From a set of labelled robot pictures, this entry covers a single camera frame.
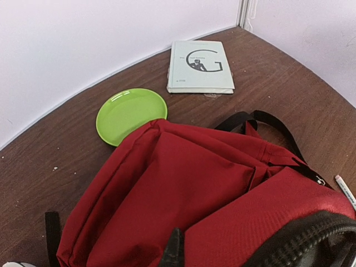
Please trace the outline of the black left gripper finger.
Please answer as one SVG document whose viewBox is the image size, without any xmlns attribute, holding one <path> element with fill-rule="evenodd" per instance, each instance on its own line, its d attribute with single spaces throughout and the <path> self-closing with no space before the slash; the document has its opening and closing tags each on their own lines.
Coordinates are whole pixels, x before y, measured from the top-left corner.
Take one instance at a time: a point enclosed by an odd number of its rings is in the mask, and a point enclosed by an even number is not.
<svg viewBox="0 0 356 267">
<path fill-rule="evenodd" d="M 184 265 L 184 233 L 179 228 L 174 228 L 160 260 L 160 267 Z"/>
</svg>

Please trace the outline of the red backpack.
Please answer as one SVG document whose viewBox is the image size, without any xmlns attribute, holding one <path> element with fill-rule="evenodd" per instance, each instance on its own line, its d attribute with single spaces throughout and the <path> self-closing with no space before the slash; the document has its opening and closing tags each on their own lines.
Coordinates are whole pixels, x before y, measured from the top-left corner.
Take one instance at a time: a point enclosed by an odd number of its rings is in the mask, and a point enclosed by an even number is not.
<svg viewBox="0 0 356 267">
<path fill-rule="evenodd" d="M 64 226 L 45 214 L 50 266 L 354 266 L 355 210 L 285 125 L 239 112 L 215 129 L 148 122 L 129 134 Z"/>
</svg>

